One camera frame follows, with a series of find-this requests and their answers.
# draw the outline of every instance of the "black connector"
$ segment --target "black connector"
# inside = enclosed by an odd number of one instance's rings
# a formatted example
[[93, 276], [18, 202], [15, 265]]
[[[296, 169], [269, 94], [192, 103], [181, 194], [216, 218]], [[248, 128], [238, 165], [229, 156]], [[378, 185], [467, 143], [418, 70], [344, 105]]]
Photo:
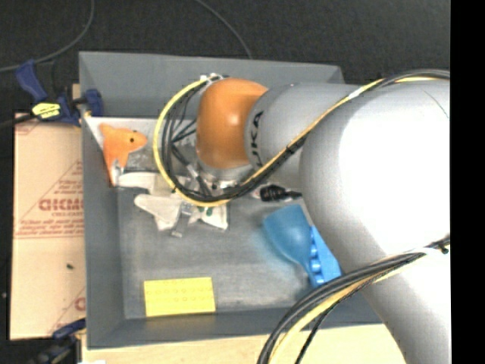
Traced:
[[263, 202], [280, 201], [286, 198], [296, 199], [302, 196], [301, 193], [286, 190], [284, 187], [277, 185], [262, 187], [259, 190], [259, 195], [261, 196], [261, 201]]

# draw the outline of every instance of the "yellow cable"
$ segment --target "yellow cable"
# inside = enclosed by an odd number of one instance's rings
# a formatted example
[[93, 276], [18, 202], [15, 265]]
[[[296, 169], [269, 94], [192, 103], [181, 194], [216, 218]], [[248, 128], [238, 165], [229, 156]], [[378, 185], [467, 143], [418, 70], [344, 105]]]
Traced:
[[164, 122], [165, 116], [167, 113], [170, 111], [170, 109], [190, 90], [196, 88], [197, 86], [201, 85], [204, 82], [208, 82], [210, 78], [205, 78], [202, 80], [198, 80], [194, 83], [191, 83], [190, 85], [187, 85], [185, 88], [183, 88], [181, 91], [179, 91], [174, 97], [171, 98], [171, 100], [166, 104], [166, 106], [161, 110], [160, 115], [158, 116], [157, 123], [155, 125], [155, 131], [153, 133], [153, 141], [152, 141], [152, 151], [153, 151], [153, 157], [155, 158], [155, 163], [157, 165], [158, 170], [160, 171], [161, 176], [167, 181], [168, 186], [175, 190], [177, 194], [179, 194], [183, 199], [185, 199], [187, 202], [192, 203], [193, 205], [196, 206], [202, 206], [202, 207], [211, 207], [211, 206], [218, 206], [218, 205], [223, 205], [224, 203], [229, 202], [228, 199], [217, 201], [217, 204], [214, 202], [202, 202], [198, 201], [196, 199], [192, 199], [188, 196], [186, 196], [181, 190], [177, 189], [175, 186], [175, 183], [170, 179], [168, 176], [167, 172], [165, 171], [165, 168], [163, 164], [161, 163], [161, 158], [160, 154], [158, 153], [158, 138], [160, 135], [160, 129], [161, 126]]
[[[434, 78], [432, 77], [408, 77], [408, 78], [403, 78], [401, 80], [396, 81], [397, 83], [402, 83], [402, 82], [411, 82], [411, 81], [416, 81], [416, 80], [433, 80]], [[161, 126], [163, 124], [163, 121], [165, 119], [165, 116], [167, 115], [168, 111], [182, 98], [184, 95], [186, 95], [190, 90], [194, 89], [198, 85], [204, 82], [208, 82], [210, 78], [205, 78], [202, 80], [198, 80], [194, 83], [191, 83], [190, 85], [186, 86], [183, 88], [181, 91], [179, 91], [172, 99], [167, 103], [167, 105], [162, 109], [160, 115], [158, 116], [157, 124], [155, 125], [155, 132], [153, 135], [153, 156], [155, 157], [155, 163], [158, 167], [158, 170], [160, 171], [162, 177], [167, 181], [168, 185], [174, 189], [177, 194], [179, 194], [183, 199], [185, 199], [187, 202], [192, 203], [193, 205], [196, 206], [201, 206], [201, 207], [215, 207], [215, 206], [221, 206], [226, 203], [228, 203], [231, 199], [221, 199], [218, 201], [212, 201], [212, 202], [203, 202], [199, 201], [197, 199], [193, 199], [189, 196], [186, 196], [181, 190], [177, 189], [175, 187], [174, 182], [168, 177], [167, 172], [164, 169], [163, 164], [161, 163], [160, 160], [160, 155], [158, 154], [158, 136], [159, 136], [159, 131], [161, 129]], [[279, 160], [285, 153], [286, 149], [300, 140], [304, 135], [307, 133], [311, 132], [317, 124], [319, 124], [326, 116], [328, 116], [332, 111], [335, 109], [339, 108], [341, 105], [346, 104], [348, 101], [354, 99], [357, 96], [360, 96], [363, 92], [368, 91], [372, 87], [376, 86], [378, 83], [383, 81], [383, 79], [380, 80], [375, 80], [368, 85], [361, 86], [357, 88], [354, 92], [350, 93], [349, 95], [345, 96], [335, 104], [333, 104], [331, 107], [329, 107], [324, 113], [322, 113], [318, 118], [316, 118], [311, 124], [309, 124], [302, 132], [300, 132], [297, 136], [295, 136], [291, 142], [288, 143], [288, 145], [281, 149], [272, 159], [270, 159], [268, 162], [266, 162], [261, 168], [259, 168], [251, 177], [246, 179], [241, 186], [244, 186], [246, 184], [249, 184], [252, 182], [256, 177], [258, 177], [261, 173], [266, 171], [270, 166], [272, 166], [273, 163], [275, 163], [277, 160]]]

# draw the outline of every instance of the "blue toy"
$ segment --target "blue toy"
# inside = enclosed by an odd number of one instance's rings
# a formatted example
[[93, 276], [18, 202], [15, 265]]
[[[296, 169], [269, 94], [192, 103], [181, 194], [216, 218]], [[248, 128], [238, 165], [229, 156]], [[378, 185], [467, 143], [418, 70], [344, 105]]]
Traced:
[[342, 272], [315, 226], [310, 226], [300, 205], [271, 213], [263, 226], [272, 244], [286, 258], [299, 263], [313, 287], [338, 278]]

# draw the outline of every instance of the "blue clamp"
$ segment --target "blue clamp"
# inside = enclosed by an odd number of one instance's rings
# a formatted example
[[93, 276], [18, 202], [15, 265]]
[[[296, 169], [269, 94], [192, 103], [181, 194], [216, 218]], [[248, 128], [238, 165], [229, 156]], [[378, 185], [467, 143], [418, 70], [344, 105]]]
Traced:
[[76, 105], [88, 104], [92, 116], [102, 116], [103, 102], [101, 95], [96, 89], [89, 89], [85, 92], [84, 97], [70, 100], [66, 93], [61, 93], [56, 102], [46, 102], [47, 92], [39, 82], [34, 60], [30, 59], [24, 62], [16, 71], [15, 76], [20, 87], [33, 97], [32, 113], [40, 121], [57, 121], [80, 126], [81, 114]]

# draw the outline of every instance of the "orange toy fish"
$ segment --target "orange toy fish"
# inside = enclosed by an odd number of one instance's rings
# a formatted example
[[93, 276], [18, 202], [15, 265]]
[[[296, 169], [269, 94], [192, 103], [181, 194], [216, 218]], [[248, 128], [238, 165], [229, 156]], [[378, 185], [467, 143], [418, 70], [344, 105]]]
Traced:
[[101, 123], [99, 129], [104, 137], [103, 156], [108, 168], [111, 184], [116, 186], [116, 170], [127, 165], [128, 155], [141, 149], [148, 139], [143, 133], [128, 128], [113, 128], [111, 125]]

